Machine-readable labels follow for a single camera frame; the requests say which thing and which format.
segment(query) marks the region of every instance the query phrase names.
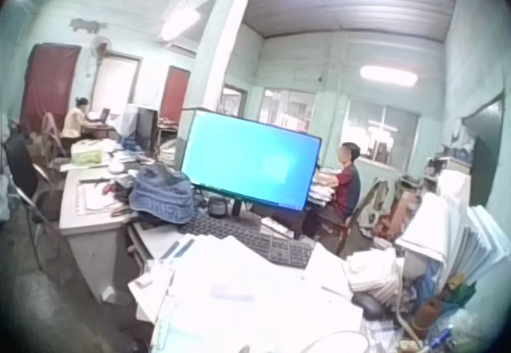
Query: computer monitor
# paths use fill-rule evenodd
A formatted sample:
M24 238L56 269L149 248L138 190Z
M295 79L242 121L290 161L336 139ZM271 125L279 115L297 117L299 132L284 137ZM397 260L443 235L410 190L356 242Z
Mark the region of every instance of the computer monitor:
M99 121L101 123L106 123L106 119L109 118L109 115L110 115L110 108L103 108L101 110L101 114L99 115Z
M196 111L181 170L207 190L299 211L320 146L321 139L304 133Z
M135 127L135 142L149 155L154 154L158 131L158 111L137 107L137 126Z

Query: red shirt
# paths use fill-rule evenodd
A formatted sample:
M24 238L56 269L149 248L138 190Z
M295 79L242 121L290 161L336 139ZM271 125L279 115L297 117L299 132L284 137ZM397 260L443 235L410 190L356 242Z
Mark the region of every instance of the red shirt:
M354 165L336 175L339 185L335 189L334 210L343 219L351 216L360 198L360 177Z

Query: chair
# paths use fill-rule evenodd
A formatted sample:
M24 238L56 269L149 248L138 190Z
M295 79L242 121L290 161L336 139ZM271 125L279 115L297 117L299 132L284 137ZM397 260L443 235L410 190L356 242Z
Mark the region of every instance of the chair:
M348 217L342 224L336 224L329 221L328 219L321 218L320 223L326 225L329 229L327 230L327 234L325 236L319 237L318 242L321 244L332 240L334 240L336 243L339 242L335 250L335 255L339 256L346 245L347 238L350 235L353 225L358 223L360 213L362 213L363 209L372 202L374 195L380 190L382 184L386 185L386 181L377 180L370 188L369 192L367 192L367 194L364 196L362 201L360 201L360 203L357 205L357 208L355 208L353 214Z
M42 118L41 124L41 139L42 139L42 152L45 157L45 167L51 169L52 162L58 156L67 157L67 152L62 146L60 133L58 132L57 125L53 114L50 112L45 113Z
M55 190L41 167L32 163L21 134L12 133L4 143L4 149L14 186L25 206L26 221L34 256L39 269L42 270L36 246L38 230L42 225L43 231L45 231L46 226L52 227L51 223L59 220L63 191ZM49 190L38 190L38 176L49 186ZM38 226L35 235L32 232L32 222Z

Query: boy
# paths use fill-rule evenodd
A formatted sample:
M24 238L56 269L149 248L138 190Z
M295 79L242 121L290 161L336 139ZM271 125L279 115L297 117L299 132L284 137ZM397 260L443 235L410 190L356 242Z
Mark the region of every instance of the boy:
M342 225L351 216L360 197L360 177L353 164L359 156L360 148L355 143L343 143L337 150L337 158L343 171L335 176L315 176L321 184L335 187L335 198L324 208L314 207L309 211L302 225L304 235L313 238L321 220Z

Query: blue screen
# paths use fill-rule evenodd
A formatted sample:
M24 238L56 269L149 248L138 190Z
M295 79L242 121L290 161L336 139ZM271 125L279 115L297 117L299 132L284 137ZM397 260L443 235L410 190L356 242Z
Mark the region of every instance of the blue screen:
M198 111L182 171L205 188L301 210L320 145L317 137Z

